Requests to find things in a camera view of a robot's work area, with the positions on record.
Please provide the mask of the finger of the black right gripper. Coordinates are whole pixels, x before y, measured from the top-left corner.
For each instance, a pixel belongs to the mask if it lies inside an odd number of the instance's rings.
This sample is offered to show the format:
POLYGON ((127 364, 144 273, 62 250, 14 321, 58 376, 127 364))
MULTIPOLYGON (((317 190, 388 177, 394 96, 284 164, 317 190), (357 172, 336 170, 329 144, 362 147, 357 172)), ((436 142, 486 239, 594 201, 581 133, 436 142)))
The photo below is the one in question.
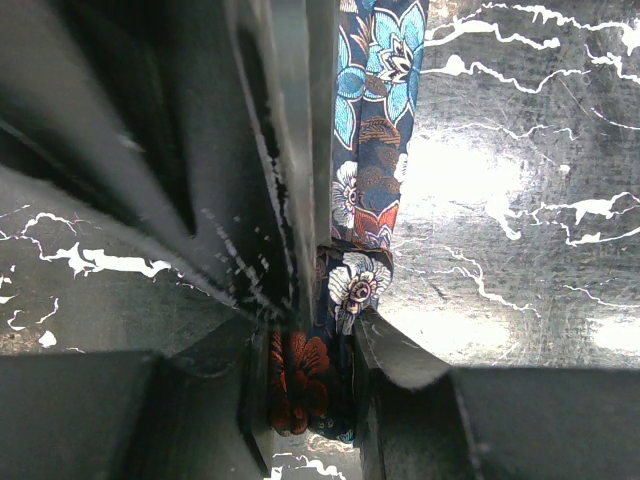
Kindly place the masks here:
POLYGON ((5 1, 1 178, 306 330, 338 16, 335 1, 5 1))

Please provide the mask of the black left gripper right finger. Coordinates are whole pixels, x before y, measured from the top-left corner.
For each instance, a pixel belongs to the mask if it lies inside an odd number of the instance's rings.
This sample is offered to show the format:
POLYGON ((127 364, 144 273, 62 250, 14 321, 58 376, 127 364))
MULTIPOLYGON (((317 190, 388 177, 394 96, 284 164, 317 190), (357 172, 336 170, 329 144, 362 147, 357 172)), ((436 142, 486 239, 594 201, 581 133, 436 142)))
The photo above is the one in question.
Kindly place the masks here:
POLYGON ((635 479, 635 370, 459 367, 375 310, 354 324, 367 479, 635 479))

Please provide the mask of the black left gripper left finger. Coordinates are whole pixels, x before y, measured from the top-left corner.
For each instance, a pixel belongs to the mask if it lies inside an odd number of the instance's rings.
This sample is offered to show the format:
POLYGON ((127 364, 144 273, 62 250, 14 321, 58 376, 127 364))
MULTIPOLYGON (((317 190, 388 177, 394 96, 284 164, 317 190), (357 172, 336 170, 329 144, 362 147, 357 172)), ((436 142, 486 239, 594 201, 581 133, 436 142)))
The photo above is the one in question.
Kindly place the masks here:
POLYGON ((261 479, 264 329, 232 319, 179 353, 1 360, 5 479, 261 479))

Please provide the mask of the navy floral tie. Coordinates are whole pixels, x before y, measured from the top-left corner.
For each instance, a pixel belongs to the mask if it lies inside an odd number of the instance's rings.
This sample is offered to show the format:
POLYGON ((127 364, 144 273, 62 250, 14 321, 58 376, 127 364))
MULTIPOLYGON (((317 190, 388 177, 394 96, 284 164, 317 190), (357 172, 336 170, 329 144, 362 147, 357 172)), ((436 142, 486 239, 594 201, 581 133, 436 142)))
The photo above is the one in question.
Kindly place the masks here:
POLYGON ((427 12, 425 1, 340 5, 331 242, 317 250, 316 316, 308 330, 270 336, 268 419, 282 436, 354 440, 352 330, 393 279, 427 12))

